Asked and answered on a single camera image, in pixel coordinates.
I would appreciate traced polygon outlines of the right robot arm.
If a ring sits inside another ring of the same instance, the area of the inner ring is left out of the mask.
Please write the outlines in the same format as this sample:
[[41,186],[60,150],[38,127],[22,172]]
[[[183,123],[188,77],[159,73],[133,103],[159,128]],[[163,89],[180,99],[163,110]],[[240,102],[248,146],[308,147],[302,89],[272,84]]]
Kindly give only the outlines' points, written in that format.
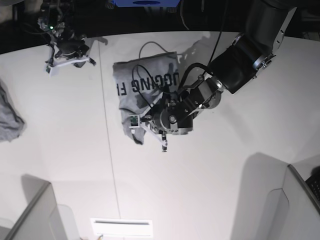
[[87,36],[74,30],[73,0],[44,0],[37,24],[50,39],[50,55],[45,62],[48,73],[65,65],[82,68],[86,62],[96,63],[88,55]]

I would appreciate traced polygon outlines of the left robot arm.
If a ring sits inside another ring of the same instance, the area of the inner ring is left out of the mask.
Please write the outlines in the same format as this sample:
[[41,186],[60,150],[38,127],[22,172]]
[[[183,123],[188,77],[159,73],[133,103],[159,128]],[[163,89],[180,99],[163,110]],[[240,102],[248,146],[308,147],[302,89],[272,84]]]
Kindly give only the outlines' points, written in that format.
[[275,57],[297,6],[292,0],[255,0],[244,32],[207,65],[188,66],[178,89],[150,111],[149,130],[163,137],[186,135],[202,111],[219,105],[224,91],[234,94],[256,78]]

